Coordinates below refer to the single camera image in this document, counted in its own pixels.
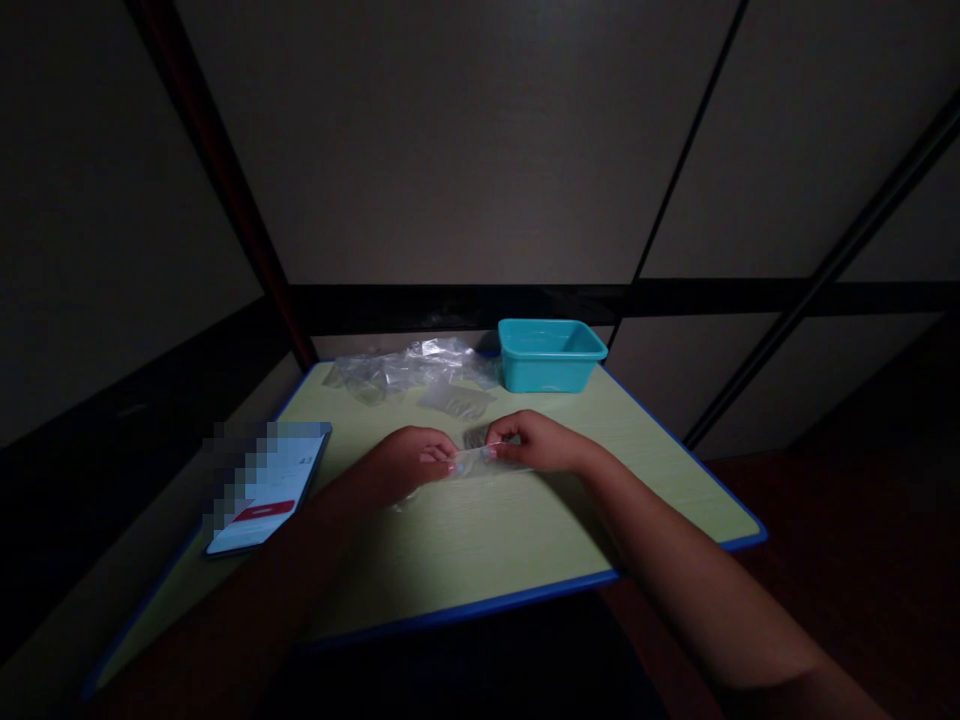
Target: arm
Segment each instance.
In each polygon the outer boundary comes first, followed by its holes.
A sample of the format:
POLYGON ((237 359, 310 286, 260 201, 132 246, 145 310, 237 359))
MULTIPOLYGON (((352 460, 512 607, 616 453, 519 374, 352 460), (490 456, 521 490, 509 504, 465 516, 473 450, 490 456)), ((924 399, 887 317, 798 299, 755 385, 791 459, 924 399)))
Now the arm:
POLYGON ((114 678, 92 716, 247 717, 303 632, 357 526, 449 475, 444 433, 403 428, 312 497, 114 678))
POLYGON ((580 476, 624 563, 725 704, 760 716, 885 717, 787 612, 713 540, 597 443, 525 410, 490 426, 498 454, 580 476))

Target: red button on screen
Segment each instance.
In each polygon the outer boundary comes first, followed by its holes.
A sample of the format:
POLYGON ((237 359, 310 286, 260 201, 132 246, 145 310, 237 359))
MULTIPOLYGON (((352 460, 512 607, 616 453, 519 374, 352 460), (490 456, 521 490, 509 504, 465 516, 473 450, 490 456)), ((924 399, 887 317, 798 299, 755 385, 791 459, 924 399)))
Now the red button on screen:
POLYGON ((295 500, 284 500, 283 502, 270 503, 269 505, 248 507, 237 515, 233 521, 240 522, 241 520, 254 520, 258 517, 267 517, 269 515, 283 515, 293 510, 293 506, 296 504, 297 502, 295 500))

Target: wooden floor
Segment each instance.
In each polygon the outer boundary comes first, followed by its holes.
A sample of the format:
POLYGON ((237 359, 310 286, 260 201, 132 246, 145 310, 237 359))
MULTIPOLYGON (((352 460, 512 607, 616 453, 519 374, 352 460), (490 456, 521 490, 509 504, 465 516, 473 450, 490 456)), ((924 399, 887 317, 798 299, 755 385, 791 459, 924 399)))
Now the wooden floor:
MULTIPOLYGON (((943 447, 709 464, 770 532, 735 557, 894 717, 960 716, 960 462, 943 447)), ((604 596, 673 715, 716 713, 635 586, 604 596)))

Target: blue table edge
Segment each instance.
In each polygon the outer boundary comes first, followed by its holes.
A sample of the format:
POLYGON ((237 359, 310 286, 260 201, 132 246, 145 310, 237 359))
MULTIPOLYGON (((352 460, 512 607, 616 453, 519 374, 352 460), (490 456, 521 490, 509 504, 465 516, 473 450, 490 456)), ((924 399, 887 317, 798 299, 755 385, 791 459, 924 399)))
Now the blue table edge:
MULTIPOLYGON (((274 421, 280 418, 283 413, 286 411, 287 407, 290 405, 290 402, 296 397, 297 393, 300 392, 300 389, 303 387, 304 383, 310 378, 313 374, 313 371, 316 370, 323 363, 317 363, 310 371, 301 378, 300 382, 297 383, 296 389, 290 394, 290 397, 287 398, 286 402, 283 404, 283 407, 280 408, 280 411, 276 414, 274 421)), ((714 482, 719 485, 724 492, 729 495, 740 508, 747 513, 747 515, 757 524, 759 532, 754 535, 747 535, 742 538, 737 538, 735 540, 728 540, 726 542, 719 543, 720 547, 728 552, 733 552, 735 550, 741 550, 746 547, 751 547, 753 545, 759 545, 762 542, 765 542, 769 538, 769 533, 767 533, 767 528, 764 526, 760 519, 754 515, 750 509, 740 502, 740 499, 730 492, 730 489, 724 485, 720 480, 712 473, 707 467, 700 462, 700 458, 690 452, 687 449, 687 446, 680 442, 672 432, 670 432, 663 423, 661 423, 657 417, 647 410, 644 407, 643 403, 640 402, 632 392, 627 390, 624 387, 623 383, 617 380, 616 376, 607 370, 606 367, 600 365, 600 368, 607 373, 607 375, 615 382, 620 388, 641 408, 647 413, 654 421, 659 425, 667 435, 669 435, 674 442, 676 442, 680 447, 682 447, 686 453, 693 458, 697 465, 707 473, 710 477, 713 478, 714 482)), ((133 612, 133 615, 127 621, 127 623, 121 628, 120 632, 117 633, 117 636, 114 638, 113 642, 104 652, 103 656, 97 662, 96 666, 87 676, 87 679, 83 683, 83 690, 81 691, 81 700, 87 701, 97 692, 97 681, 100 679, 100 675, 103 674, 103 671, 107 667, 107 663, 110 662, 110 659, 113 657, 114 653, 119 649, 120 644, 126 638, 127 633, 133 629, 133 626, 140 619, 140 616, 146 611, 150 603, 153 602, 154 597, 157 593, 160 592, 160 588, 163 587, 163 584, 166 582, 167 578, 170 576, 170 573, 173 572, 173 569, 177 566, 177 563, 183 558, 187 550, 193 544, 193 541, 196 539, 197 535, 200 532, 200 527, 191 533, 190 537, 183 544, 183 546, 177 551, 173 556, 167 566, 164 568, 163 573, 157 579, 157 582, 154 583, 150 592, 147 596, 140 602, 137 606, 137 609, 133 612)), ((528 590, 521 590, 519 592, 510 593, 509 595, 501 595, 495 598, 489 598, 487 600, 478 600, 477 602, 467 603, 466 605, 459 605, 453 608, 447 608, 446 610, 437 610, 432 613, 427 613, 425 615, 418 615, 417 617, 407 618, 405 620, 398 620, 392 623, 386 623, 385 625, 377 625, 376 627, 366 628, 364 630, 356 630, 354 632, 344 633, 343 635, 335 635, 333 637, 324 638, 316 642, 311 643, 300 643, 294 646, 293 652, 297 655, 306 655, 314 652, 320 652, 323 650, 328 650, 331 648, 341 647, 343 645, 348 645, 355 642, 362 642, 365 640, 371 640, 373 638, 384 637, 387 635, 395 635, 397 633, 405 632, 408 630, 423 629, 428 627, 439 627, 441 625, 448 625, 455 622, 460 622, 462 620, 473 619, 483 617, 485 615, 490 615, 495 612, 501 612, 504 610, 509 610, 511 608, 520 607, 521 605, 528 605, 540 600, 546 600, 548 598, 560 597, 563 595, 569 595, 571 593, 579 592, 581 590, 590 590, 592 588, 600 587, 601 585, 607 585, 619 580, 623 577, 623 574, 616 569, 604 570, 603 572, 594 573, 592 575, 584 575, 578 578, 571 578, 570 580, 562 580, 560 582, 551 583, 549 585, 541 585, 537 588, 530 588, 528 590)))

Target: person's left hand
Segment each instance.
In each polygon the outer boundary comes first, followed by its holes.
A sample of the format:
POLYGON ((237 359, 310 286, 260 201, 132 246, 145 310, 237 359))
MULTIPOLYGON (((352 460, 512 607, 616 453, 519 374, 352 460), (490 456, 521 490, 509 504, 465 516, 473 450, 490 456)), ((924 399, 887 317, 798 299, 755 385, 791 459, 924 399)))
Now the person's left hand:
POLYGON ((421 485, 442 480, 454 466, 453 441, 440 430, 407 426, 390 433, 335 483, 364 513, 399 502, 421 485))

